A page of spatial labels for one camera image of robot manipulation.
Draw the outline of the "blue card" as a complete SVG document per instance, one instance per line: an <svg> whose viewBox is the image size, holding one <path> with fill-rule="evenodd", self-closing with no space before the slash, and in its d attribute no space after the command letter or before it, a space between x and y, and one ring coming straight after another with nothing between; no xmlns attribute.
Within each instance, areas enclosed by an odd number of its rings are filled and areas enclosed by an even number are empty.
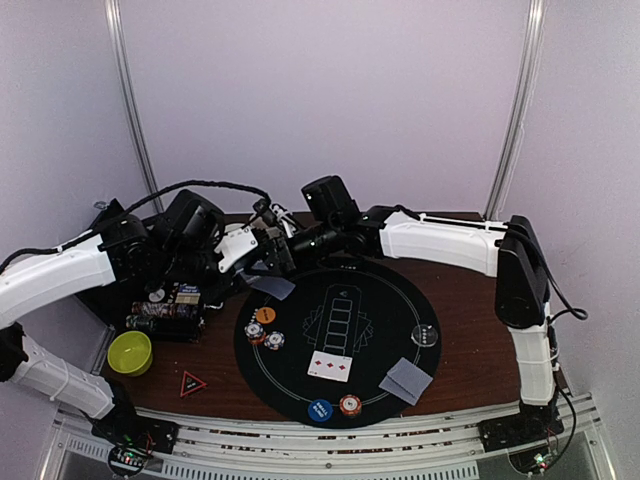
<svg viewBox="0 0 640 480"><path fill-rule="evenodd" d="M432 381L431 375L402 357L387 371L379 388L415 406Z"/></svg>
<svg viewBox="0 0 640 480"><path fill-rule="evenodd" d="M296 285L282 277L258 276L250 283L250 287L283 301L294 291Z"/></svg>

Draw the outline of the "orange big blind button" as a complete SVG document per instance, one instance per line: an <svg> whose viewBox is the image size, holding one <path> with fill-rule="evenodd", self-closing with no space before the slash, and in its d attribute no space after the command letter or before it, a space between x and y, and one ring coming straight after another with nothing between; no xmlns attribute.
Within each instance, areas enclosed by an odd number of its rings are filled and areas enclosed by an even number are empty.
<svg viewBox="0 0 640 480"><path fill-rule="evenodd" d="M269 325L276 319L276 311L271 307L261 307L255 312L255 319L262 325Z"/></svg>

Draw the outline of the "blue white poker chip stack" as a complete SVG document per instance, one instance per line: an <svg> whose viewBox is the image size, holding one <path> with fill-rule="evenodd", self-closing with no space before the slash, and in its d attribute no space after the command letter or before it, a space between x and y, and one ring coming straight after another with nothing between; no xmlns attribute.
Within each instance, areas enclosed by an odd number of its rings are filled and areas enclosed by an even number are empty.
<svg viewBox="0 0 640 480"><path fill-rule="evenodd" d="M263 325L256 321L247 323L244 327L244 333L247 341L252 345L259 345L263 343L266 338Z"/></svg>

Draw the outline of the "dark white poker chip stack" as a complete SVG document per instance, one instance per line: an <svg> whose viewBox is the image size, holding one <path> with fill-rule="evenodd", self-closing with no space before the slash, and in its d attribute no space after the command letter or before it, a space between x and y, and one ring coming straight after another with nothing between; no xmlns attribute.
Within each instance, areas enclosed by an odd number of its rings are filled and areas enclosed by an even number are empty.
<svg viewBox="0 0 640 480"><path fill-rule="evenodd" d="M267 349L277 351L284 346L285 341L286 338L282 332L273 331L265 337L263 344Z"/></svg>

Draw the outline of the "three of diamonds card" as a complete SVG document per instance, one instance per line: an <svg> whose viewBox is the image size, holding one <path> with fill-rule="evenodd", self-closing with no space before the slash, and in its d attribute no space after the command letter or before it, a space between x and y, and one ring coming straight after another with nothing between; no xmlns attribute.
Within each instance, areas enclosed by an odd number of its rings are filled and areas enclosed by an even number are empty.
<svg viewBox="0 0 640 480"><path fill-rule="evenodd" d="M349 379L353 359L348 356L314 351L307 374L325 380L346 383Z"/></svg>

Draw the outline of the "blue small blind button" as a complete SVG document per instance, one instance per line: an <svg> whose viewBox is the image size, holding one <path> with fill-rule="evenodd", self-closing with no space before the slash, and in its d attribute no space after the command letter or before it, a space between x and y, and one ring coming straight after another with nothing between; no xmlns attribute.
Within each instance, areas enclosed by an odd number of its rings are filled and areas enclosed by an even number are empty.
<svg viewBox="0 0 640 480"><path fill-rule="evenodd" d="M324 424L332 418L333 414L334 408L326 399L313 400L307 407L307 415L313 424Z"/></svg>

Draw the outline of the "red poker chip stack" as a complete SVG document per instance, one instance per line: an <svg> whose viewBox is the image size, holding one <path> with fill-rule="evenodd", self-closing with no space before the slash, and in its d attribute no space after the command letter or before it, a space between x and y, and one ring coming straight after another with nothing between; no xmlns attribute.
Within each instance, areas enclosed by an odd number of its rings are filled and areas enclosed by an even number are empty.
<svg viewBox="0 0 640 480"><path fill-rule="evenodd" d="M339 408L345 417L355 418L362 412L362 402L356 395L347 394L340 399Z"/></svg>

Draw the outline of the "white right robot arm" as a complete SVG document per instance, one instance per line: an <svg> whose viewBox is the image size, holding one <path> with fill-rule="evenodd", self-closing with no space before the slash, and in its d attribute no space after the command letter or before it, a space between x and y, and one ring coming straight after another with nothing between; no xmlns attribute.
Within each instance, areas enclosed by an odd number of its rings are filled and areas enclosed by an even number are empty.
<svg viewBox="0 0 640 480"><path fill-rule="evenodd" d="M254 205L269 226L288 233L293 258L321 258L349 252L373 258L413 259L475 271L496 281L495 313L507 327L520 376L520 400L527 408L513 419L519 440L535 440L551 424L547 406L557 397L554 375L558 347L552 331L557 296L564 313L584 321L588 314L563 296L531 222L514 215L507 222L460 220L376 205L361 211L342 179L321 177L302 189L316 223L305 228L269 198Z"/></svg>

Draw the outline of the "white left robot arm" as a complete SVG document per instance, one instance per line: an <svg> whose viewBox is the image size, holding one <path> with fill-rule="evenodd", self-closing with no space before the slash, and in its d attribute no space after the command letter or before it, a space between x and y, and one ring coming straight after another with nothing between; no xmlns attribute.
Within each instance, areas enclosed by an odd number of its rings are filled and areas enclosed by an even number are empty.
<svg viewBox="0 0 640 480"><path fill-rule="evenodd" d="M1 265L1 378L73 406L123 444L144 424L123 388L78 368L45 345L71 334L55 303L91 289L123 285L155 291L167 281L225 298L258 241L249 225L228 228L223 213L184 184L169 209L149 219L131 208L49 249L23 249Z"/></svg>

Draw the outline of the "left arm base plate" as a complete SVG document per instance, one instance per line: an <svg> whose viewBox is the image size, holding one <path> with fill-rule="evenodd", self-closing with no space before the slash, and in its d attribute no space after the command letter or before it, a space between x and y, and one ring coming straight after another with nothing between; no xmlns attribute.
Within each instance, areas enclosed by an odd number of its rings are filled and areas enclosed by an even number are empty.
<svg viewBox="0 0 640 480"><path fill-rule="evenodd" d="M113 423L106 419L91 419L90 422L94 436L143 453L171 454L179 433L175 422L144 416L137 417L132 424L124 421Z"/></svg>

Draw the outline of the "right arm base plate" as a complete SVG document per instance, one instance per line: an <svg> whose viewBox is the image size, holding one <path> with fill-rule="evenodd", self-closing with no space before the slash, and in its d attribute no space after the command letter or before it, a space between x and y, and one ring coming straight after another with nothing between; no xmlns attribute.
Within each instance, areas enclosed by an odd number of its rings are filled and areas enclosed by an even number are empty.
<svg viewBox="0 0 640 480"><path fill-rule="evenodd" d="M518 413L483 420L478 424L478 432L484 451L493 452L545 440L550 432L561 434L564 425L559 418Z"/></svg>

